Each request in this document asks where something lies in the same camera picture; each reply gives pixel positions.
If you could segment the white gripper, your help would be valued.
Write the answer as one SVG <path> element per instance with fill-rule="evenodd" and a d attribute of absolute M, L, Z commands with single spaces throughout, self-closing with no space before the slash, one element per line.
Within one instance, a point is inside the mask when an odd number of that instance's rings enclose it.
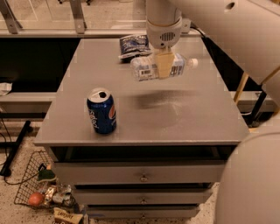
<path fill-rule="evenodd" d="M 147 22 L 148 40 L 154 48 L 160 49 L 155 54 L 159 79 L 166 79 L 170 76 L 175 58 L 170 47 L 173 47 L 179 41 L 181 27 L 182 18 L 180 18 L 175 24 L 165 26 L 154 25 L 151 22 Z"/>

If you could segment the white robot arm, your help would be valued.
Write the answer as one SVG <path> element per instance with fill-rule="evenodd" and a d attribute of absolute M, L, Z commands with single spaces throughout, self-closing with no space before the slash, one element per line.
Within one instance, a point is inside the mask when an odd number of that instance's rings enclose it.
<path fill-rule="evenodd" d="M 156 49 L 171 47 L 189 18 L 250 78 L 279 101 L 280 15 L 270 0 L 146 0 Z M 224 168 L 214 224 L 280 224 L 280 123 L 273 116 L 235 148 Z"/>

